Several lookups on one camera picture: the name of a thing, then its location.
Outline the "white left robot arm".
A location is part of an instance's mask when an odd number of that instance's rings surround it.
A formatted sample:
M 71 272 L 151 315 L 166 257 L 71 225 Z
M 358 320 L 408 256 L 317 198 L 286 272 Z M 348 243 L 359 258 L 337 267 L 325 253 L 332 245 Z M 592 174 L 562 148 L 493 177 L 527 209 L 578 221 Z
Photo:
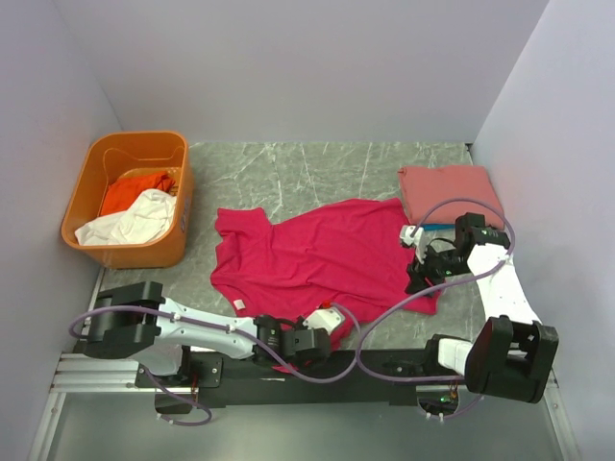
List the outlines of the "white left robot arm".
M 79 335 L 85 356 L 132 359 L 154 376 L 183 382 L 194 348 L 265 367 L 284 361 L 299 369 L 324 361 L 344 315 L 330 307 L 296 321 L 270 315 L 227 317 L 165 298 L 160 283 L 145 281 L 99 293 L 89 319 L 87 333 Z

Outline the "magenta t shirt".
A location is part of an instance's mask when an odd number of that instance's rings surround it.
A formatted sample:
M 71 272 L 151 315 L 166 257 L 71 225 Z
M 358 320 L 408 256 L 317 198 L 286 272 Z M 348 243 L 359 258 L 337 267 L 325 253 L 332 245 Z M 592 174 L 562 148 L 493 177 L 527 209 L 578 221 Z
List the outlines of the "magenta t shirt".
M 407 296 L 414 252 L 399 243 L 406 223 L 397 198 L 351 199 L 279 224 L 262 208 L 221 208 L 210 282 L 239 317 L 296 320 L 335 302 L 371 323 Z

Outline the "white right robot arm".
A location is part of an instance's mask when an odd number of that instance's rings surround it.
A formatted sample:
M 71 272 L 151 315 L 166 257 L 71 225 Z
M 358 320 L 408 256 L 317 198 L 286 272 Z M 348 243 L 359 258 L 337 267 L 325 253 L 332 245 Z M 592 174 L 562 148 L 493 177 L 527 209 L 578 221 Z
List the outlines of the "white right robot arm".
M 542 399 L 559 344 L 555 328 L 542 324 L 517 277 L 511 241 L 481 214 L 455 221 L 452 247 L 437 251 L 423 228 L 404 226 L 401 244 L 415 252 L 407 266 L 408 295 L 472 275 L 477 279 L 485 324 L 475 341 L 436 334 L 428 349 L 438 365 L 462 376 L 469 391 L 509 400 Z

